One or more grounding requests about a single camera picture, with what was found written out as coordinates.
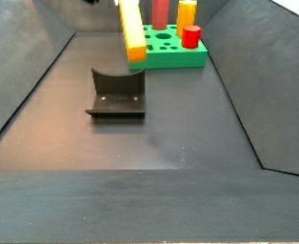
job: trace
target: black bracket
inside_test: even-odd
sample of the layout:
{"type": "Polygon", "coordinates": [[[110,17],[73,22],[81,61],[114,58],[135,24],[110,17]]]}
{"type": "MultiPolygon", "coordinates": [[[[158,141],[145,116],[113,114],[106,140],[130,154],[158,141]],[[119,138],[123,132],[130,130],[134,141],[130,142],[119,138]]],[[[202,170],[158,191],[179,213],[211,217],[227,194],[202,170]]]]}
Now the black bracket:
{"type": "Polygon", "coordinates": [[[94,105],[91,115],[145,115],[145,70],[114,75],[93,71],[94,105]]]}

